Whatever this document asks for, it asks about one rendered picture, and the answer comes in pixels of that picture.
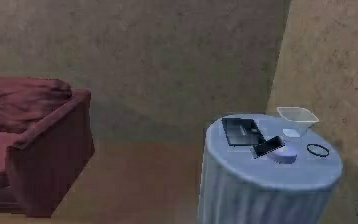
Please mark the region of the small blue dish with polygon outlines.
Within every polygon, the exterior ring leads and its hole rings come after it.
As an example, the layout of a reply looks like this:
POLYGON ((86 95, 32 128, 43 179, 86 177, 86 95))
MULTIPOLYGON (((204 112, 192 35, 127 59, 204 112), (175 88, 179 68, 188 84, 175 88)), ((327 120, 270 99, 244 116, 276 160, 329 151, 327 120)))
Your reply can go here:
POLYGON ((296 161, 297 152, 288 146, 283 146, 268 154, 268 157, 279 164, 292 164, 296 161))

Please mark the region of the clear square bowl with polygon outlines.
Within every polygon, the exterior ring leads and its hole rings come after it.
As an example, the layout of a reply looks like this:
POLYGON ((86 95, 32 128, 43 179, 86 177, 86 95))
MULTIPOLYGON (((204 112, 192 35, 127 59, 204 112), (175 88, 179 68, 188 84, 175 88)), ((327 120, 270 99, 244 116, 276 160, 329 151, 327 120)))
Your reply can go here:
POLYGON ((314 113, 303 107, 277 107, 277 112, 286 122, 283 128, 286 137, 299 138, 319 122, 314 113))

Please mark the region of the dark red sofa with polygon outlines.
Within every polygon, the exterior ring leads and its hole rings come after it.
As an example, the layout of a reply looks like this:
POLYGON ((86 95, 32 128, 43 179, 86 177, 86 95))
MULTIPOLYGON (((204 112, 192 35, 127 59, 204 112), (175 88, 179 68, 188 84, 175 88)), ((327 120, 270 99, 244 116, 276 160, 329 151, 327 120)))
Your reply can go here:
POLYGON ((0 77, 0 212, 49 218, 95 152, 91 92, 0 77))

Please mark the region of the round blue-clothed table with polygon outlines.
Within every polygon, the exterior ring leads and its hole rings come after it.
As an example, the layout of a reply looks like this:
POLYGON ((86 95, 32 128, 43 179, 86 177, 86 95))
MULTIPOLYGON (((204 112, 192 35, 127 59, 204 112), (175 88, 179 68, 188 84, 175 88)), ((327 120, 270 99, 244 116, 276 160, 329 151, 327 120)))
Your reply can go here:
POLYGON ((253 119, 266 139, 281 137, 296 161, 279 164, 254 157, 250 146, 229 146, 215 120, 205 131, 197 224, 317 224, 342 174, 337 150, 311 129, 286 137, 280 117, 239 117, 253 119))

